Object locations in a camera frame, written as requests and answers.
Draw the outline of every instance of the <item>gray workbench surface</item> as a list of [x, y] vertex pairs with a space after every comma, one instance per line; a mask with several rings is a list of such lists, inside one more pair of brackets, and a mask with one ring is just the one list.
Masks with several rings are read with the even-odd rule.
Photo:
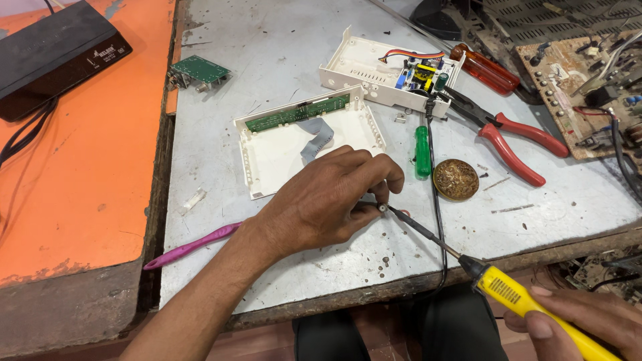
[[[406, 13], [412, 8], [400, 1], [386, 4]], [[327, 64], [348, 26], [358, 37], [427, 53], [437, 50], [367, 0], [191, 0], [186, 13], [186, 22], [194, 28], [184, 33], [182, 58], [199, 55], [230, 69], [232, 76], [217, 91], [197, 94], [191, 88], [179, 93], [166, 251], [252, 216], [270, 200], [250, 201], [232, 118], [331, 91], [320, 85], [318, 67]], [[529, 106], [514, 95], [504, 98], [465, 73], [455, 89], [493, 114], [504, 112], [509, 119], [560, 138], [544, 106]], [[387, 154], [406, 172], [403, 192], [392, 195], [390, 203], [434, 230], [430, 183], [413, 178], [410, 163], [419, 115], [408, 116], [405, 124], [395, 123], [402, 108], [367, 103], [388, 144]], [[620, 180], [614, 159], [559, 159], [532, 141], [504, 133], [515, 153], [546, 178], [546, 185], [534, 188], [505, 166], [488, 141], [476, 137], [476, 126], [451, 111], [449, 118], [433, 122], [437, 162], [457, 158], [480, 175], [489, 174], [480, 179], [473, 198], [465, 202], [441, 198], [446, 240], [454, 248], [497, 258], [615, 229], [640, 217], [640, 207]], [[184, 203], [199, 187], [206, 196], [184, 212]], [[258, 279], [235, 313], [440, 269], [437, 246], [397, 223], [386, 216], [345, 244], [282, 260]], [[212, 244], [165, 266], [161, 306], [222, 245]], [[390, 258], [389, 267], [384, 257]], [[452, 258], [449, 262], [456, 264]]]

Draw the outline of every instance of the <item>black pants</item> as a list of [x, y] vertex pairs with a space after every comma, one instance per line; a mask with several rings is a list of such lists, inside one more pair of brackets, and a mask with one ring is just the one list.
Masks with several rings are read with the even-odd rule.
[[[423, 361], [508, 361], [490, 306], [470, 283], [445, 287], [408, 308], [403, 321], [421, 343]], [[346, 310], [295, 319], [292, 328], [297, 361], [370, 361]]]

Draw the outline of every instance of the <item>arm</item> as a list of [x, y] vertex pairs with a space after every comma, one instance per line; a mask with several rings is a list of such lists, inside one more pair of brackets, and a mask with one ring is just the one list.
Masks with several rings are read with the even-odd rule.
[[177, 293], [127, 347], [121, 361], [205, 360], [247, 289], [270, 266], [306, 249], [346, 242], [379, 217], [355, 209], [366, 193], [388, 202], [404, 175], [387, 155], [343, 146], [308, 164]]
[[[642, 312], [619, 297], [540, 287], [532, 287], [530, 294], [551, 313], [613, 345], [624, 360], [642, 360]], [[531, 311], [521, 318], [507, 311], [504, 321], [515, 332], [529, 333], [538, 360], [582, 361], [571, 337], [551, 317]]]

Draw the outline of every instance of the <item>white plastic casing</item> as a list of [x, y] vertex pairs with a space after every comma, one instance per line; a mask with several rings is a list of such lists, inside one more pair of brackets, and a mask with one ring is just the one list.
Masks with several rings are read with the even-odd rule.
[[234, 125], [241, 137], [239, 147], [250, 198], [254, 200], [276, 193], [283, 184], [301, 171], [304, 161], [300, 152], [314, 135], [296, 123], [250, 133], [245, 125], [246, 121], [295, 109], [297, 104], [304, 101], [312, 102], [350, 94], [350, 103], [344, 109], [320, 116], [334, 130], [334, 137], [319, 151], [317, 157], [343, 145], [349, 145], [355, 150], [366, 149], [374, 157], [386, 152], [386, 143], [370, 107], [363, 101], [364, 92], [363, 87], [357, 85], [234, 119]]
[[[334, 53], [328, 65], [319, 67], [319, 77], [325, 87], [330, 89], [342, 89], [353, 85], [361, 84], [365, 88], [365, 99], [376, 101], [384, 105], [400, 105], [411, 108], [418, 112], [426, 111], [426, 97], [413, 94], [408, 91], [396, 89], [395, 84], [399, 75], [403, 72], [404, 56], [388, 58], [388, 63], [384, 64], [378, 60], [385, 55], [388, 50], [401, 49], [415, 51], [399, 46], [383, 44], [351, 35], [350, 26], [343, 32], [343, 41]], [[416, 53], [425, 53], [425, 51], [415, 51]], [[454, 68], [448, 69], [449, 73], [447, 86], [452, 87], [461, 70], [463, 61], [457, 62], [446, 57], [443, 58], [446, 64], [455, 65]], [[443, 118], [448, 107], [435, 105], [433, 116]]]

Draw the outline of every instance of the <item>ribbon cable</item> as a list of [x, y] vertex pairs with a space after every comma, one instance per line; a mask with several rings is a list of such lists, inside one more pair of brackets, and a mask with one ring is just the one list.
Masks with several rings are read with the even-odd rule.
[[334, 130], [321, 117], [298, 121], [297, 124], [306, 132], [317, 135], [306, 144], [300, 153], [308, 165], [315, 160], [319, 151], [332, 140]]

